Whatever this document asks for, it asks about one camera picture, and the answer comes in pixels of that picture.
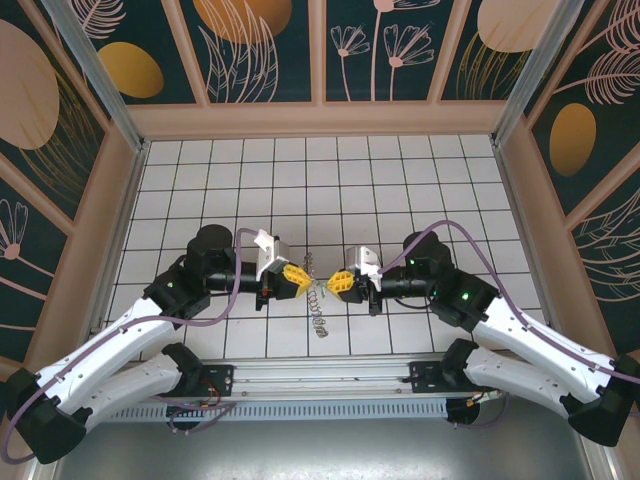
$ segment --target black bracket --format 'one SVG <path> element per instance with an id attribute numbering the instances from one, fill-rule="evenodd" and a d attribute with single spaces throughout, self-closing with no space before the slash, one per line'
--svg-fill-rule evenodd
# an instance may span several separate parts
<path id="1" fill-rule="evenodd" d="M 467 379 L 448 382 L 442 373 L 440 362 L 411 362 L 409 377 L 402 379 L 403 383 L 410 383 L 413 393 L 459 393 L 477 392 L 478 386 Z"/>

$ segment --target leaf illustration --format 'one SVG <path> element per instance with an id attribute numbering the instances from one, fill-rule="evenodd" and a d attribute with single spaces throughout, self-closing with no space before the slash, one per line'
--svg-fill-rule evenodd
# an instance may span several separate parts
<path id="1" fill-rule="evenodd" d="M 89 38 L 106 40 L 125 17 L 122 0 L 69 0 Z"/>
<path id="2" fill-rule="evenodd" d="M 607 42 L 615 51 L 625 53 L 640 46 L 640 0 L 618 0 L 605 30 Z"/>
<path id="3" fill-rule="evenodd" d="M 622 105 L 640 86 L 640 50 L 601 55 L 581 82 L 592 103 Z"/>

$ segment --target metal spring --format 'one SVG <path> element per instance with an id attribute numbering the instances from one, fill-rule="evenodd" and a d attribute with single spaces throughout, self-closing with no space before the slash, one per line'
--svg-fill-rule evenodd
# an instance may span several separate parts
<path id="1" fill-rule="evenodd" d="M 313 255 L 308 252 L 304 256 L 304 271 L 311 277 L 311 289 L 307 292 L 307 304 L 309 305 L 309 312 L 311 313 L 311 324 L 316 332 L 318 338 L 325 338 L 329 335 L 329 332 L 324 328 L 325 322 L 322 318 L 322 307 L 320 306 L 320 300 L 318 299 L 318 291 L 316 290 L 317 281 L 314 278 L 313 270 Z"/>

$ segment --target white tile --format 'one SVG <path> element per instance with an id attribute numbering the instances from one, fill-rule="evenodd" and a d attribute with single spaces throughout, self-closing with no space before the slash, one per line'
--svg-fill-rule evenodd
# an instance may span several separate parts
<path id="1" fill-rule="evenodd" d="M 171 196 L 169 218 L 202 218 L 204 190 L 179 190 Z"/>
<path id="2" fill-rule="evenodd" d="M 127 239 L 127 250 L 160 249 L 166 220 L 134 220 Z"/>
<path id="3" fill-rule="evenodd" d="M 341 160 L 368 160 L 369 145 L 367 144 L 367 137 L 338 137 L 338 158 Z"/>
<path id="4" fill-rule="evenodd" d="M 212 163 L 207 188 L 237 188 L 240 185 L 239 163 Z"/>
<path id="5" fill-rule="evenodd" d="M 393 353 L 432 352 L 427 312 L 389 315 Z"/>
<path id="6" fill-rule="evenodd" d="M 209 163 L 211 142 L 211 140 L 188 140 L 182 142 L 180 163 Z"/>
<path id="7" fill-rule="evenodd" d="M 268 232 L 269 230 L 271 230 L 271 217 L 238 217 L 236 222 L 236 230 L 239 230 L 241 228 L 249 228 L 251 230 L 255 230 L 256 232 L 262 229 L 265 232 Z M 242 246 L 257 248 L 256 244 L 253 242 L 253 236 L 248 234 L 242 236 Z M 242 258 L 244 261 L 249 261 L 248 257 L 245 257 L 244 255 Z"/>
<path id="8" fill-rule="evenodd" d="M 267 319 L 229 320 L 225 358 L 264 358 Z"/>
<path id="9" fill-rule="evenodd" d="M 399 138 L 402 158 L 433 157 L 428 135 L 408 135 Z"/>
<path id="10" fill-rule="evenodd" d="M 176 173 L 175 190 L 200 190 L 207 187 L 209 165 L 180 165 Z"/>
<path id="11" fill-rule="evenodd" d="M 144 362 L 146 360 L 149 360 L 150 358 L 155 357 L 160 352 L 162 352 L 162 349 L 164 347 L 166 347 L 167 345 L 171 345 L 172 343 L 184 343 L 184 335 L 185 329 L 184 327 L 181 327 L 166 336 L 158 338 L 155 342 L 145 348 L 143 352 L 141 352 L 141 360 Z"/>
<path id="12" fill-rule="evenodd" d="M 210 327 L 186 327 L 184 344 L 201 360 L 220 360 L 224 358 L 224 337 L 227 322 Z"/>
<path id="13" fill-rule="evenodd" d="M 205 217 L 235 216 L 238 210 L 238 190 L 207 190 L 204 200 Z"/>
<path id="14" fill-rule="evenodd" d="M 341 246 L 310 246 L 309 252 L 313 255 L 313 265 L 316 278 L 331 278 L 331 276 L 338 270 L 344 269 L 344 249 Z"/>
<path id="15" fill-rule="evenodd" d="M 540 300 L 530 273 L 502 274 L 500 280 L 519 308 L 540 308 Z"/>
<path id="16" fill-rule="evenodd" d="M 460 141 L 467 157 L 493 157 L 489 135 L 460 135 Z"/>
<path id="17" fill-rule="evenodd" d="M 175 176 L 175 165 L 151 165 L 145 167 L 140 190 L 171 190 Z"/>
<path id="18" fill-rule="evenodd" d="M 447 212 L 447 218 L 462 225 L 474 240 L 486 240 L 479 212 Z M 454 227 L 451 227 L 451 236 L 454 240 L 466 240 Z"/>
<path id="19" fill-rule="evenodd" d="M 373 183 L 375 185 L 404 185 L 407 183 L 404 178 L 402 160 L 380 160 L 379 162 L 371 162 L 371 166 L 373 168 Z"/>
<path id="20" fill-rule="evenodd" d="M 276 138 L 276 162 L 306 160 L 304 138 Z"/>
<path id="21" fill-rule="evenodd" d="M 489 240 L 518 240 L 518 228 L 509 210 L 482 212 Z"/>
<path id="22" fill-rule="evenodd" d="M 463 157 L 462 146 L 457 135 L 431 135 L 434 158 Z"/>
<path id="23" fill-rule="evenodd" d="M 434 223 L 439 222 L 440 220 L 445 220 L 447 218 L 444 212 L 413 213 L 412 215 L 416 232 L 421 232 Z M 435 232 L 438 235 L 438 239 L 440 241 L 451 240 L 449 227 L 447 225 L 436 227 Z"/>
<path id="24" fill-rule="evenodd" d="M 316 292 L 318 294 L 318 304 L 322 309 L 323 315 L 331 316 L 347 314 L 347 304 L 336 297 L 333 293 L 325 289 L 325 295 L 323 297 L 322 290 L 319 287 L 316 287 Z"/>
<path id="25" fill-rule="evenodd" d="M 335 137 L 307 138 L 307 160 L 336 160 L 337 158 Z"/>
<path id="26" fill-rule="evenodd" d="M 136 211 L 133 214 L 135 219 L 145 218 L 167 218 L 169 213 L 169 200 L 171 192 L 140 192 Z"/>
<path id="27" fill-rule="evenodd" d="M 304 188 L 275 188 L 273 190 L 273 214 L 274 215 L 304 215 L 305 206 Z"/>
<path id="28" fill-rule="evenodd" d="M 380 241 L 375 214 L 344 215 L 342 219 L 344 222 L 344 243 L 363 245 Z"/>
<path id="29" fill-rule="evenodd" d="M 409 185 L 409 198 L 413 212 L 442 212 L 442 193 L 438 185 Z"/>
<path id="30" fill-rule="evenodd" d="M 471 181 L 464 158 L 436 158 L 440 183 L 468 183 Z"/>
<path id="31" fill-rule="evenodd" d="M 164 233 L 162 248 L 183 248 L 200 230 L 199 218 L 170 219 Z"/>
<path id="32" fill-rule="evenodd" d="M 349 317 L 352 355 L 391 353 L 386 315 Z"/>
<path id="33" fill-rule="evenodd" d="M 501 183 L 476 183 L 473 188 L 480 210 L 509 210 L 509 200 Z"/>
<path id="34" fill-rule="evenodd" d="M 260 311 L 256 310 L 255 293 L 241 293 L 229 312 L 229 318 L 266 318 L 267 310 L 266 306 Z"/>
<path id="35" fill-rule="evenodd" d="M 426 307 L 427 305 L 427 300 L 424 297 L 411 297 L 411 298 L 403 298 L 401 299 L 402 303 L 406 303 L 407 305 L 412 305 L 414 307 Z M 384 306 L 384 308 L 386 309 L 386 312 L 389 312 L 390 314 L 394 314 L 394 313 L 420 313 L 418 310 L 412 310 L 410 308 L 404 307 L 402 305 L 400 305 L 398 302 L 396 302 L 395 300 L 385 300 L 386 305 Z"/>
<path id="36" fill-rule="evenodd" d="M 309 215 L 340 213 L 340 189 L 338 187 L 307 188 L 307 213 Z"/>
<path id="37" fill-rule="evenodd" d="M 500 170 L 493 157 L 467 158 L 472 182 L 501 182 Z"/>
<path id="38" fill-rule="evenodd" d="M 436 167 L 432 158 L 403 160 L 407 184 L 438 183 Z"/>
<path id="39" fill-rule="evenodd" d="M 267 357 L 307 356 L 307 317 L 272 318 L 267 328 Z"/>
<path id="40" fill-rule="evenodd" d="M 371 162 L 369 160 L 349 160 L 340 164 L 341 185 L 371 185 Z"/>
<path id="41" fill-rule="evenodd" d="M 307 294 L 286 300 L 269 300 L 269 318 L 273 317 L 307 317 Z"/>
<path id="42" fill-rule="evenodd" d="M 307 185 L 311 187 L 338 185 L 338 162 L 307 162 Z"/>
<path id="43" fill-rule="evenodd" d="M 180 255 L 184 254 L 187 246 L 185 245 L 184 249 L 176 249 L 176 250 L 162 250 L 160 252 L 160 261 L 158 262 L 158 270 L 157 274 L 161 274 L 166 272 L 167 269 L 173 265 L 173 263 L 180 257 Z"/>
<path id="44" fill-rule="evenodd" d="M 124 312 L 133 306 L 136 300 L 144 295 L 144 289 L 148 286 L 148 283 L 140 285 L 117 285 L 109 310 L 109 320 L 119 319 Z"/>
<path id="45" fill-rule="evenodd" d="M 398 137 L 369 137 L 371 159 L 400 158 Z"/>
<path id="46" fill-rule="evenodd" d="M 309 245 L 340 245 L 342 220 L 340 215 L 312 215 L 307 217 Z"/>
<path id="47" fill-rule="evenodd" d="M 307 217 L 280 216 L 271 221 L 271 235 L 278 235 L 289 246 L 307 244 Z"/>
<path id="48" fill-rule="evenodd" d="M 340 187 L 343 213 L 374 213 L 373 187 Z"/>
<path id="49" fill-rule="evenodd" d="M 243 162 L 273 162 L 273 138 L 251 138 L 244 141 Z"/>
<path id="50" fill-rule="evenodd" d="M 304 187 L 305 162 L 276 163 L 273 177 L 274 187 Z"/>
<path id="51" fill-rule="evenodd" d="M 442 198 L 444 208 L 448 212 L 456 210 L 478 210 L 476 197 L 471 184 L 442 184 Z"/>
<path id="52" fill-rule="evenodd" d="M 527 257 L 520 240 L 491 242 L 493 261 L 498 273 L 523 273 L 529 271 Z"/>
<path id="53" fill-rule="evenodd" d="M 491 252 L 489 251 L 487 242 L 478 242 L 478 246 L 482 253 L 484 253 L 485 257 L 487 257 L 487 260 L 489 260 L 489 265 L 492 265 Z M 453 244 L 453 249 L 456 254 L 456 266 L 460 270 L 472 275 L 488 273 L 487 268 L 484 266 L 482 260 L 480 260 L 480 257 L 470 243 L 455 242 Z"/>
<path id="54" fill-rule="evenodd" d="M 271 187 L 273 185 L 272 163 L 242 164 L 240 188 Z"/>
<path id="55" fill-rule="evenodd" d="M 152 142 L 147 165 L 175 165 L 182 142 Z"/>
<path id="56" fill-rule="evenodd" d="M 125 252 L 118 283 L 151 283 L 159 256 L 158 250 Z"/>
<path id="57" fill-rule="evenodd" d="M 239 216 L 271 215 L 271 189 L 240 189 Z"/>
<path id="58" fill-rule="evenodd" d="M 429 314 L 431 321 L 431 335 L 433 335 L 433 346 L 436 352 L 446 352 L 456 338 L 471 340 L 471 335 L 462 328 L 452 327 L 436 315 Z"/>
<path id="59" fill-rule="evenodd" d="M 374 187 L 374 189 L 378 213 L 408 212 L 410 210 L 405 185 Z"/>
<path id="60" fill-rule="evenodd" d="M 237 163 L 242 161 L 242 140 L 214 140 L 212 163 Z"/>
<path id="61" fill-rule="evenodd" d="M 349 329 L 347 317 L 326 317 L 325 328 L 329 335 L 318 338 L 309 325 L 309 355 L 312 357 L 349 355 Z"/>
<path id="62" fill-rule="evenodd" d="M 402 243 L 408 235 L 413 233 L 410 213 L 380 213 L 378 224 L 382 243 Z"/>

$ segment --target grid tile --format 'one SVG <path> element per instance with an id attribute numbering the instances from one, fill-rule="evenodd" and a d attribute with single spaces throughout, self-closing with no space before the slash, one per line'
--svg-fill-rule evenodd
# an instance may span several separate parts
<path id="1" fill-rule="evenodd" d="M 544 320 L 487 137 L 156 142 L 140 190 L 109 320 L 117 319 L 155 275 L 184 253 L 201 225 L 277 234 L 291 246 L 293 263 L 302 265 L 310 252 L 315 277 L 326 280 L 344 268 L 346 248 L 366 245 L 389 263 L 411 232 L 445 218 L 480 242 L 516 303 Z M 436 232 L 460 268 L 493 283 L 458 231 L 443 226 Z M 243 237 L 243 261 L 255 261 L 257 255 L 252 239 Z M 321 287 L 317 292 L 327 338 L 319 339 L 313 330 L 306 295 L 272 301 L 256 312 L 255 296 L 242 294 L 230 319 L 180 329 L 169 343 L 185 341 L 199 357 L 221 359 L 444 352 L 455 338 L 469 337 L 434 315 L 393 301 L 372 318 L 366 303 L 347 306 L 327 291 L 323 295 Z M 226 302 L 212 299 L 198 318 L 217 317 Z M 166 343 L 163 339 L 142 357 Z"/>

